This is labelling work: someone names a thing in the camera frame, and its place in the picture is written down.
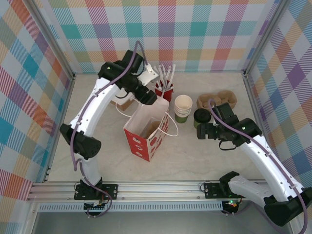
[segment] red paper bag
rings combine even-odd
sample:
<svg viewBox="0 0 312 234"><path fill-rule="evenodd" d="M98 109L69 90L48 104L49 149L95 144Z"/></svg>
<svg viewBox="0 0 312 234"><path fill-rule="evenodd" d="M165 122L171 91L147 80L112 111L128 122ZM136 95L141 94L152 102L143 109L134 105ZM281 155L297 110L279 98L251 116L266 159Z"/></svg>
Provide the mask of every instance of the red paper bag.
<svg viewBox="0 0 312 234"><path fill-rule="evenodd" d="M150 161L169 127L169 102L157 97L153 105L140 104L123 127L131 152L140 158ZM152 121L160 121L159 127L147 138L140 135Z"/></svg>

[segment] stacked paper cups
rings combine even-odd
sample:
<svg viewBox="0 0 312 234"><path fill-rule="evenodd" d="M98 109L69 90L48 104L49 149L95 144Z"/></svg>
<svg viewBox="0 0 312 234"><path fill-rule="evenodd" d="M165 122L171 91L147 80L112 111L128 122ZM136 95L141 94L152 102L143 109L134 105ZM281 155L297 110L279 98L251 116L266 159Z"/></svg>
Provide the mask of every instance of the stacked paper cups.
<svg viewBox="0 0 312 234"><path fill-rule="evenodd" d="M175 120L185 123L191 113L193 101L187 95L180 95L175 99Z"/></svg>

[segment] plaid wall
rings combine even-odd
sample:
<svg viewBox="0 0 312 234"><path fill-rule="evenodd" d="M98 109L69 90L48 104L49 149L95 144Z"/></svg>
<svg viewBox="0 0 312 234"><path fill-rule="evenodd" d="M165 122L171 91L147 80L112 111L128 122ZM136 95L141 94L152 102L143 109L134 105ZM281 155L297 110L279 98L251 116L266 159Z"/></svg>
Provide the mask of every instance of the plaid wall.
<svg viewBox="0 0 312 234"><path fill-rule="evenodd" d="M291 2L249 79L273 151L311 187L312 0Z"/></svg>
<svg viewBox="0 0 312 234"><path fill-rule="evenodd" d="M40 182L70 84L22 0L0 8L0 233L17 233Z"/></svg>
<svg viewBox="0 0 312 234"><path fill-rule="evenodd" d="M48 7L36 2L73 69L94 73L105 61L121 59L136 40L152 65L241 70L268 0L48 0Z"/></svg>
<svg viewBox="0 0 312 234"><path fill-rule="evenodd" d="M264 34L265 31L267 30L267 28L268 28L268 26L269 26L269 22L270 22L270 20L272 19L272 17L274 16L274 13L275 13L275 11L277 10L277 6L278 6L278 4L279 4L280 1L281 1L281 0L274 0L274 3L273 3L273 5L272 5L272 7L271 7L271 9L270 9L270 11L269 11L269 13L268 13L268 15L267 15L267 17L266 17L266 19L265 19L265 21L264 21L262 27L261 27L261 30L259 31L259 33L258 33L258 35L257 35L257 37L256 37L256 39L255 39L255 41L254 41L254 43L253 43L253 46L252 46L252 48L251 48L251 50L250 50L250 52L249 52L249 54L248 54L248 56L247 56L247 59L246 59L244 65L243 65L243 70L246 69L248 63L250 62L250 59L252 58L255 49L256 49L257 46L259 45L260 40L261 40L262 37L263 37L263 34Z"/></svg>

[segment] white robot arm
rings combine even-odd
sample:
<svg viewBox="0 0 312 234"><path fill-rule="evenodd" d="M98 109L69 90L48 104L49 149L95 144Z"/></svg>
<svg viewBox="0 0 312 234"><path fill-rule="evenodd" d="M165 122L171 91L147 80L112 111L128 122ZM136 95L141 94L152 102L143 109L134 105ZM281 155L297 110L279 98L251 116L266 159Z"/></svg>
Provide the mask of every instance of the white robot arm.
<svg viewBox="0 0 312 234"><path fill-rule="evenodd" d="M249 156L259 169L268 188L245 179L236 172L230 172L220 178L223 194L231 197L241 195L264 208L267 216L276 225L284 226L299 215L303 207L312 203L312 188L304 188L276 157L269 147L261 130L249 118L239 121L230 105L211 108L214 124L201 124L197 127L198 139L218 139L231 141Z"/></svg>
<svg viewBox="0 0 312 234"><path fill-rule="evenodd" d="M75 138L72 142L75 158L77 159L77 161L74 162L74 168L79 161L80 167L82 167L80 169L83 174L82 181L84 186L90 190L89 196L86 197L83 195L86 200L96 199L99 194L91 187L100 188L102 184L97 162L97 153L101 148L101 142L92 136L99 118L107 105L115 95L119 93L121 88L124 88L128 93L132 92L135 98L142 104L151 105L157 99L156 94L146 88L149 82L158 77L158 74L152 69L151 65L148 63L144 65L143 67L145 67L145 69L140 75L137 76L133 74L133 72L137 72L143 61L143 58L138 54L135 55L134 62L132 63L133 66L130 71L116 83L101 91L104 86L108 85L124 71L126 65L130 63L129 58L132 54L132 51L127 51L122 61L117 61L115 63L107 62L102 66L98 74L99 78L81 111L70 124L62 124L60 128L68 144L71 144L71 137L76 128Z"/></svg>

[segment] white paper bag handle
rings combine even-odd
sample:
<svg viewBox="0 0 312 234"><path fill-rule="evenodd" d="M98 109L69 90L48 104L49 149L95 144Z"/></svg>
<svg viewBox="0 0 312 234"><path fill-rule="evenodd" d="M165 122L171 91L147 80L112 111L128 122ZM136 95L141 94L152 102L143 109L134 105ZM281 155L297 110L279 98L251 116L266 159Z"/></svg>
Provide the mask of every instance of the white paper bag handle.
<svg viewBox="0 0 312 234"><path fill-rule="evenodd" d="M176 127L176 135L170 135L166 132L164 132L163 130L161 130L159 127L157 129L159 129L161 132L163 132L164 134L168 135L168 136L171 136L171 137L176 137L177 135L179 135L179 129L177 128L177 125L176 125L176 122L174 121L174 119L167 113L165 112L165 114L167 114L167 116L172 120L172 122L175 124L175 127Z"/></svg>
<svg viewBox="0 0 312 234"><path fill-rule="evenodd" d="M124 114L123 112L121 112L121 111L118 109L118 107L117 107L117 102L115 102L115 107L116 107L116 110L117 110L119 113L121 113L123 116L126 116L126 117L131 118L131 116L128 116L128 115Z"/></svg>

